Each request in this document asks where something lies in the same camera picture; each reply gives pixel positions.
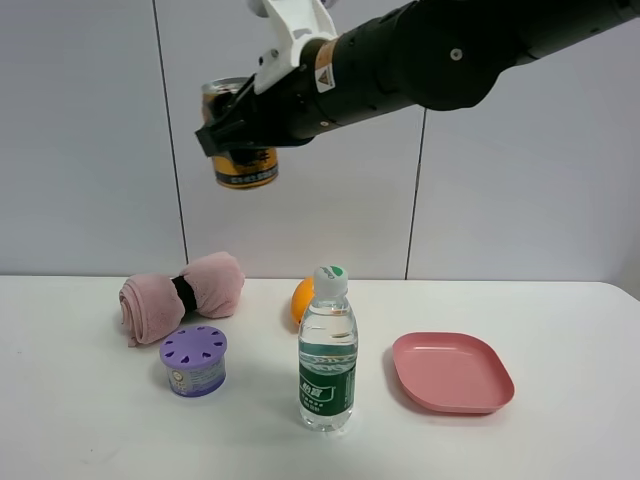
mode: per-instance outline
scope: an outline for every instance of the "bottle cap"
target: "bottle cap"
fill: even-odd
[[[341,297],[347,293],[349,275],[344,268],[318,267],[313,274],[313,291],[317,297]]]

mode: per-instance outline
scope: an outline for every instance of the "orange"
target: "orange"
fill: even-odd
[[[300,282],[291,297],[291,318],[296,325],[300,325],[304,311],[313,298],[313,277],[307,277]]]

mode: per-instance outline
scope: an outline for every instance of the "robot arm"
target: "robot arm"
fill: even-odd
[[[640,0],[419,0],[333,40],[329,19],[282,78],[216,98],[196,135],[213,156],[304,145],[414,104],[473,107],[504,70],[638,16]]]

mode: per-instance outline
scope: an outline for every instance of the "water bottle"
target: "water bottle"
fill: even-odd
[[[353,411],[358,327],[347,283],[343,268],[316,269],[314,297],[300,323],[300,414],[312,430],[337,430]]]

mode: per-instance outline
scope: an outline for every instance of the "pink tray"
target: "pink tray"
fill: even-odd
[[[393,361],[407,394],[437,412],[492,413],[515,393],[496,352],[470,335],[409,333],[393,344]]]

